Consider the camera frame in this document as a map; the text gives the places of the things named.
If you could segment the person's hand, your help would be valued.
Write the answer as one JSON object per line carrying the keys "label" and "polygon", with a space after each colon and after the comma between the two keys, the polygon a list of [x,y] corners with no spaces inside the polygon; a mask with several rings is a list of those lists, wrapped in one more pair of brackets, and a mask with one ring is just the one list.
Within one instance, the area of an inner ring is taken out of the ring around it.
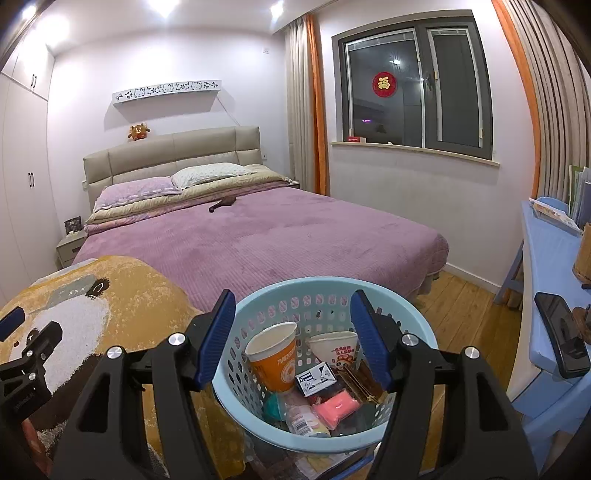
{"label": "person's hand", "polygon": [[37,431],[29,419],[25,419],[22,422],[22,432],[28,445],[29,456],[42,473],[49,476],[52,462],[47,455],[43,443],[39,439]]}

